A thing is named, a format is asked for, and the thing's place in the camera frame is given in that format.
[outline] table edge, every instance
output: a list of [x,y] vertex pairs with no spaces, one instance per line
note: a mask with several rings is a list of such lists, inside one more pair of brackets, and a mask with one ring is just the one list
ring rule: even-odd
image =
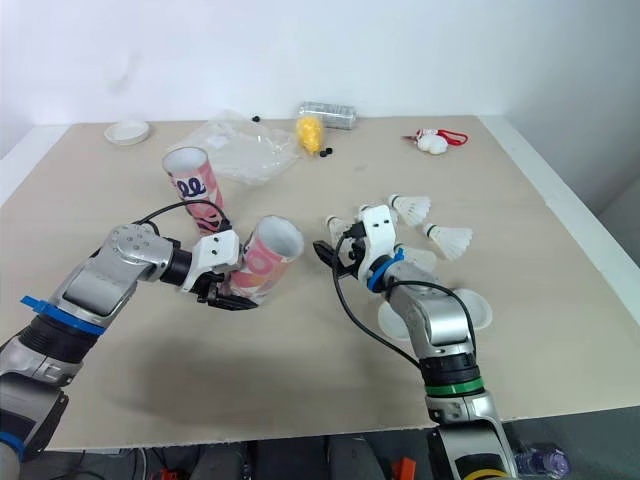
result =
[[33,127],[0,160],[0,206],[13,195],[27,175],[44,158],[71,125]]
[[478,117],[640,325],[640,268],[545,159],[503,116]]
[[[544,158],[503,116],[481,115],[480,121],[542,196],[640,325],[640,268],[609,231],[562,181]],[[0,160],[0,206],[62,138],[71,125],[40,125]]]

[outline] red keychain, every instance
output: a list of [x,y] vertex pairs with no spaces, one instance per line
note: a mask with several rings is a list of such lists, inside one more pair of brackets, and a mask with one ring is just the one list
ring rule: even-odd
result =
[[469,136],[465,133],[435,128],[421,128],[414,136],[407,135],[402,138],[411,140],[419,150],[433,155],[446,152],[449,145],[459,147],[469,140]]

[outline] robotic arm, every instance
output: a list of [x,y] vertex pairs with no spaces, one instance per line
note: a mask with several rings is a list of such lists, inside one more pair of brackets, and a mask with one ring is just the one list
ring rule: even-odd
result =
[[24,297],[22,303],[36,316],[0,349],[0,478],[17,479],[19,461],[47,446],[69,402],[62,388],[72,382],[138,280],[175,285],[216,308],[255,308],[250,300],[219,291],[225,273],[239,262],[240,242],[231,229],[201,238],[188,252],[148,224],[121,225],[48,301]]
[[[352,240],[346,255],[323,241],[314,242],[314,248],[337,276],[352,275],[383,293],[404,319],[424,379],[429,417],[438,424],[429,438],[434,475],[446,480],[516,477],[511,448],[476,364],[473,325],[464,303],[430,273],[404,262],[401,251],[394,253],[388,207],[366,208],[358,220],[342,237]],[[352,263],[345,266],[339,258]]]

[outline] purple bottle cap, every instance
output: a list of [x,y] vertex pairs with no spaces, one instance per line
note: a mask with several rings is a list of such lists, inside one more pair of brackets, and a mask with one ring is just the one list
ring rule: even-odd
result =
[[542,463],[552,478],[564,478],[571,473],[569,459],[562,450],[556,449],[553,452],[545,454]]

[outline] green ring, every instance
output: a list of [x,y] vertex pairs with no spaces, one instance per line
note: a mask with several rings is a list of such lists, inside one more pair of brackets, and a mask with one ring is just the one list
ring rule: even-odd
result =
[[446,395],[459,395],[461,393],[469,393],[483,387],[484,382],[482,381],[482,377],[478,377],[475,380],[471,380],[470,382],[456,383],[454,385],[444,385],[440,387],[430,387],[427,385],[425,386],[425,390],[427,391],[427,395],[442,397]]

